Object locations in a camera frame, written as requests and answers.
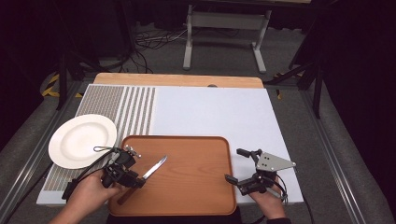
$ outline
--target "floor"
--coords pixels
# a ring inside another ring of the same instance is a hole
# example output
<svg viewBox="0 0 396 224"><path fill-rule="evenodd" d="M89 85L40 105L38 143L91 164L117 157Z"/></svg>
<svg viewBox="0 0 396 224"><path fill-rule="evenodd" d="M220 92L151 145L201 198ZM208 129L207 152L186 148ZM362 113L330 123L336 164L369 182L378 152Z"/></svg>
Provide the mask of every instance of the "floor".
<svg viewBox="0 0 396 224"><path fill-rule="evenodd" d="M303 41L304 34L298 30L268 29L262 45L266 74L258 73L250 47L256 33L233 30L197 32L193 37L189 71L182 69L184 38L182 34L158 49L139 47L139 52L147 62L148 72L152 71L154 76L186 74L270 80L276 73L289 70L289 63ZM113 72L146 72L142 66L145 64L143 57L134 54L132 58L134 61L129 60L123 67L113 69ZM52 76L49 74L43 89ZM69 90L83 94L94 76L95 73L87 73L82 82L69 80ZM325 86L321 95L320 119L316 119L311 109L314 86L308 91L299 91L294 86L295 82L296 78L293 77L277 86L265 88L269 91L290 157L298 164L297 177L315 222L394 223L386 199L364 165ZM1 151L0 168L3 172L0 177L0 198L4 199L0 207L2 223L28 189L32 191L18 203L18 209L8 223L44 223L60 211L60 207L36 205L35 200L44 184L42 178L45 177L41 174L50 164L46 151L50 134L74 117L80 101L81 97L70 97L61 110L56 110L58 98L46 96L42 105ZM289 204L286 211L293 223L311 222L305 203ZM84 219L83 223L105 223L107 215L104 206ZM260 215L254 204L241 206L241 216L246 223L256 220Z"/></svg>

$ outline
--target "gray carpet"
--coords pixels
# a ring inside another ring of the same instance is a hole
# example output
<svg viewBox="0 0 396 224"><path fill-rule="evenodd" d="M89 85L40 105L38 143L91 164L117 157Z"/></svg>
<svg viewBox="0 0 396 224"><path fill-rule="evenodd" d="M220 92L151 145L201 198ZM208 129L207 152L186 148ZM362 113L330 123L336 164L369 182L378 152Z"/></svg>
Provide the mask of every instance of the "gray carpet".
<svg viewBox="0 0 396 224"><path fill-rule="evenodd" d="M288 71L290 60L304 39L304 35L299 31L290 30L269 29L267 31L262 45L262 56L267 67L265 75L258 73L250 48L250 42L255 38L256 33L248 31L240 31L234 37L215 31L202 31L193 37L191 70L189 71L182 69L185 49L185 41L182 39L168 43L160 49L146 49L141 52L154 74L242 76L269 80L278 72ZM137 58L134 55L134 58L139 63L144 63L141 57ZM138 72L131 61L123 66L123 71ZM92 78L87 77L79 92L84 92L90 82ZM333 170L326 160L316 122L323 125L326 131L365 222L394 223L386 199L364 165L359 151L338 117L326 90L322 93L321 120L314 120L310 116L310 108L304 104L304 94L312 95L312 90L300 92L290 86L294 82L295 80L291 78L279 86L266 88L269 90L290 157L297 163L297 177L303 194L309 201L316 223L354 223L354 219L347 211L343 195L340 193L338 181L334 179ZM281 92L281 100L276 96L276 89ZM81 98L73 99L62 117L62 122L74 117L80 100ZM45 97L42 105L26 120L1 151L0 198L6 198L19 170L29 159L51 118L58 113L55 110L56 105L57 98ZM28 188L33 185L49 163L50 158L46 153L31 177ZM60 211L60 208L35 204L43 183L44 180L38 182L9 223L46 223ZM310 216L304 203L289 204L286 211L293 223L310 223ZM241 216L245 222L252 222L261 215L255 204L241 207ZM82 223L105 223L106 217L107 210L103 207Z"/></svg>

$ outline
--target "silver metal bracket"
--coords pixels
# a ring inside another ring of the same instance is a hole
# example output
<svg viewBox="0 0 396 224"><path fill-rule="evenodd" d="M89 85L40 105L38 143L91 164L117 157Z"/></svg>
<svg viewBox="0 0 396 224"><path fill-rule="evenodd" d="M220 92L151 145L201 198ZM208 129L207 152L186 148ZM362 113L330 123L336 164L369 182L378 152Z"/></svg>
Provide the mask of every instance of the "silver metal bracket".
<svg viewBox="0 0 396 224"><path fill-rule="evenodd" d="M138 159L142 158L142 155L138 154L132 147L126 145L125 149L130 152L131 154L133 154L134 156L136 156Z"/></svg>
<svg viewBox="0 0 396 224"><path fill-rule="evenodd" d="M263 152L257 162L256 168L262 171L279 171L296 166L293 161L282 159L270 153Z"/></svg>

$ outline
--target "plate rim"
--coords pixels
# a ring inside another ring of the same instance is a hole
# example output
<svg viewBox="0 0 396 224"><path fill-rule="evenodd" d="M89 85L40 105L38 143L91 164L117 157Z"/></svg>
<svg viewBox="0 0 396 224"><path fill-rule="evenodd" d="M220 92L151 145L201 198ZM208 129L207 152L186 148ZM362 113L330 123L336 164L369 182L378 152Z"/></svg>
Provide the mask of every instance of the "plate rim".
<svg viewBox="0 0 396 224"><path fill-rule="evenodd" d="M60 136L61 132L66 132L66 130L71 130L73 127L77 127L78 125L95 121L97 123L102 124L108 133L108 139L106 145L112 145L109 147L114 147L117 141L117 127L115 123L106 116L99 115L99 114L86 114L76 116L64 124L62 124L52 135L51 139L49 140L49 157L51 160L60 167L65 169L80 169L83 167L87 167L100 158L102 155L106 153L105 151L97 152L97 156L90 157L86 160L82 161L73 161L69 158L62 157L63 153L60 150L59 144L62 142L64 136Z"/></svg>

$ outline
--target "person's left hand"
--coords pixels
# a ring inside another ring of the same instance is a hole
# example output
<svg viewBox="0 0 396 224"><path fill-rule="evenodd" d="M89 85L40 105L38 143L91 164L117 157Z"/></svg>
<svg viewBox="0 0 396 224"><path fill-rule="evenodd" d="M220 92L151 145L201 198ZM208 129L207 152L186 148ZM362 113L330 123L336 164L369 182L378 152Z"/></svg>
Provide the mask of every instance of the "person's left hand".
<svg viewBox="0 0 396 224"><path fill-rule="evenodd" d="M64 209L50 223L79 223L108 199L122 192L123 186L120 184L108 189L103 187L102 175L103 170L96 171L79 182Z"/></svg>

